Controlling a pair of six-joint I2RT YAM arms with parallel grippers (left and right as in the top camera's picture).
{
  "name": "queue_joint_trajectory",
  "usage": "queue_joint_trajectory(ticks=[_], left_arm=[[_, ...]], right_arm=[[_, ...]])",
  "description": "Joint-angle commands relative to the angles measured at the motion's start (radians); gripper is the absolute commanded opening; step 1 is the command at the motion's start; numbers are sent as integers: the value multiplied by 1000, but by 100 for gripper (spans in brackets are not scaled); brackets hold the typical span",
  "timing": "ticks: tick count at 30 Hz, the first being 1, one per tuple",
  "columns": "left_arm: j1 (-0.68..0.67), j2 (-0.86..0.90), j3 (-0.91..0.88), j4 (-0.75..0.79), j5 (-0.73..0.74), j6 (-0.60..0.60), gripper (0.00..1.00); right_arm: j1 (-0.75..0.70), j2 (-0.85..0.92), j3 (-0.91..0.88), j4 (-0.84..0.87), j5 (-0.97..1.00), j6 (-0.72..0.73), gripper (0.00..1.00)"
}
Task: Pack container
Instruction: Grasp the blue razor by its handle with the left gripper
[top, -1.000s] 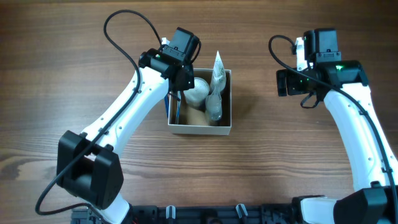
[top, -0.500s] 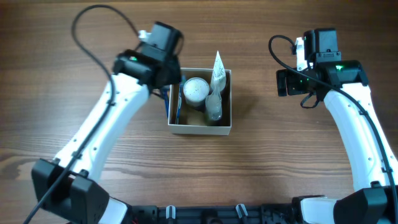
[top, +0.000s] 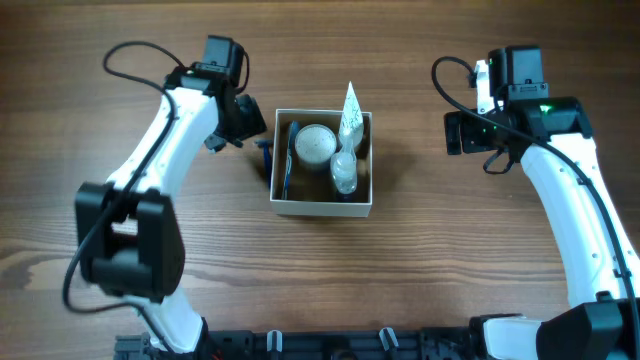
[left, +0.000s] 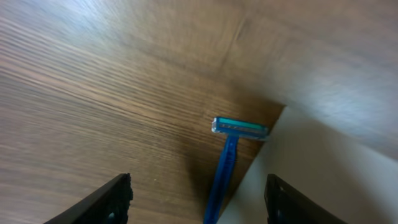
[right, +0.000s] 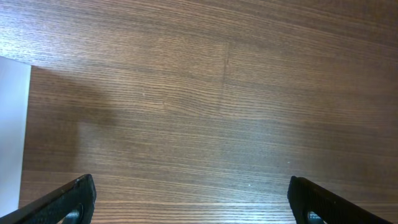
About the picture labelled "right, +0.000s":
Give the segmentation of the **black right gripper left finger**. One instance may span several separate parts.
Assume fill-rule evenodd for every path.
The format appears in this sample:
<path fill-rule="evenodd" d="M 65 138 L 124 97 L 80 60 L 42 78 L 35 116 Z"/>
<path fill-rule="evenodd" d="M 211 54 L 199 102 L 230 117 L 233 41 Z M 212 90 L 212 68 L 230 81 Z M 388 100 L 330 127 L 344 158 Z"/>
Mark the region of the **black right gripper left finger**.
<path fill-rule="evenodd" d="M 95 201 L 93 177 L 85 174 L 1 217 L 1 223 L 90 223 Z"/>

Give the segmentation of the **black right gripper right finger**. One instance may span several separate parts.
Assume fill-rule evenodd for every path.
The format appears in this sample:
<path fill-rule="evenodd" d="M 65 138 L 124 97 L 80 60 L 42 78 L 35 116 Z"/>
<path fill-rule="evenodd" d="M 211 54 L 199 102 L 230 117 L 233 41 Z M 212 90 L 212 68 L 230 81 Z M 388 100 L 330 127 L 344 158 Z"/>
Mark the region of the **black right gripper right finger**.
<path fill-rule="evenodd" d="M 287 198 L 297 223 L 391 224 L 303 177 L 291 177 Z"/>

